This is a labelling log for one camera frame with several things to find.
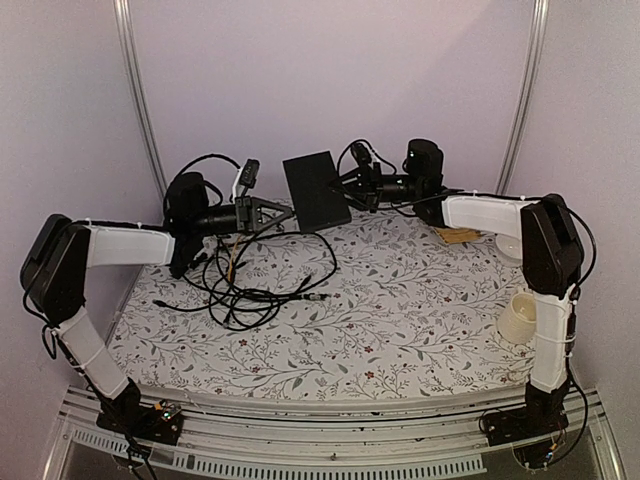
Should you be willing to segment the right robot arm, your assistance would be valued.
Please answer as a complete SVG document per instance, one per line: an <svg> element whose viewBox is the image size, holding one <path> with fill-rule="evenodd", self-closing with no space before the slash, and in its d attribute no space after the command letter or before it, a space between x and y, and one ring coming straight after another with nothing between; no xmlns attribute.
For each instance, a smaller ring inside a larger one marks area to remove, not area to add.
<svg viewBox="0 0 640 480"><path fill-rule="evenodd" d="M516 244L516 256L535 302L535 360L525 387L526 407L517 427L537 436L555 420L573 383L569 356L575 342L575 306L589 271L577 232L581 219L559 194L509 197L448 189L444 153L426 139L412 139L401 173L385 175L382 160L364 140L347 147L355 169L329 182L331 190L362 211L380 204L409 207L427 225L494 233Z"/></svg>

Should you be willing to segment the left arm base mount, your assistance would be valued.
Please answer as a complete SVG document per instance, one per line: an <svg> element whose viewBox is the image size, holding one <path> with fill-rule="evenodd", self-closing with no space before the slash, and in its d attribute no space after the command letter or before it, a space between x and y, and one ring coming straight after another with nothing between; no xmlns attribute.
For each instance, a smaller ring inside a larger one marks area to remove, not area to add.
<svg viewBox="0 0 640 480"><path fill-rule="evenodd" d="M152 406L140 403L137 397L105 400L98 415L98 427L136 440L176 446L184 416L180 405L160 400Z"/></svg>

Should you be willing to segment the black power adapter plug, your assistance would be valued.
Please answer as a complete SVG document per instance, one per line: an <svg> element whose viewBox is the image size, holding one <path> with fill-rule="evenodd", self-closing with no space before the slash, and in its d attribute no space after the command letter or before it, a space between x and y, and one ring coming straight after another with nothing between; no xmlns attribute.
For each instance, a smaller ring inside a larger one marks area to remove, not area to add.
<svg viewBox="0 0 640 480"><path fill-rule="evenodd" d="M169 267L171 276L176 279L183 278L187 272L192 271L200 267L204 263L204 258L197 258L190 262L178 262L175 264L171 264Z"/></svg>

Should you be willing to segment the black ethernet cable pulled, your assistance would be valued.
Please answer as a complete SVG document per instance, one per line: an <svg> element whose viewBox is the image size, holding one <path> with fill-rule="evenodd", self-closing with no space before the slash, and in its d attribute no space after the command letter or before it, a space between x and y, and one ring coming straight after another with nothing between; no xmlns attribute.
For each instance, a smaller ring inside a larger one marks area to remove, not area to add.
<svg viewBox="0 0 640 480"><path fill-rule="evenodd" d="M209 160L219 160L229 164L236 172L241 169L236 160L220 153L204 154L187 163L174 176L164 193L162 209L165 228L177 228L205 212L210 207L208 190L217 196L214 207L222 205L224 195L221 190L206 180L200 171L193 171L196 165Z"/></svg>

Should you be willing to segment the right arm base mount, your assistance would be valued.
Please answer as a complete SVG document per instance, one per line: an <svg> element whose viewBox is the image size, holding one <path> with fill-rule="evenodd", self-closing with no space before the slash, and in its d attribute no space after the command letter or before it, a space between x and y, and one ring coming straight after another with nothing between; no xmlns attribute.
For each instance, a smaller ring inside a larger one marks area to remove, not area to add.
<svg viewBox="0 0 640 480"><path fill-rule="evenodd" d="M569 421L562 402L534 398L523 407L485 412L479 428L490 446L504 445L560 432Z"/></svg>

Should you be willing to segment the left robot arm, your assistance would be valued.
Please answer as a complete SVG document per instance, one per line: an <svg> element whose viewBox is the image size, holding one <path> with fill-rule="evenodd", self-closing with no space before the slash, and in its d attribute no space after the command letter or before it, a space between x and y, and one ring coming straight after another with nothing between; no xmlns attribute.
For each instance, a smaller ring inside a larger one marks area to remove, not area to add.
<svg viewBox="0 0 640 480"><path fill-rule="evenodd" d="M210 203L213 186L198 172L179 174L164 199L162 226L50 215L20 271L26 310L45 323L52 355L63 353L94 389L105 414L128 434L148 426L140 391L107 351L86 308L89 269L155 265L186 273L210 236L257 234L293 217L291 208L247 195L252 175L236 178L228 204Z"/></svg>

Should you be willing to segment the black network switch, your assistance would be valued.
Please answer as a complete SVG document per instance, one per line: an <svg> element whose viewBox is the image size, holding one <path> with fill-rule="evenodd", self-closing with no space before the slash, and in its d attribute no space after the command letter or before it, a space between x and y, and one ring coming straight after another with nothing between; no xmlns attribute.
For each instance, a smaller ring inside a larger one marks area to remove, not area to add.
<svg viewBox="0 0 640 480"><path fill-rule="evenodd" d="M329 151L283 161L299 230L314 233L351 222L348 203L330 188L338 179Z"/></svg>

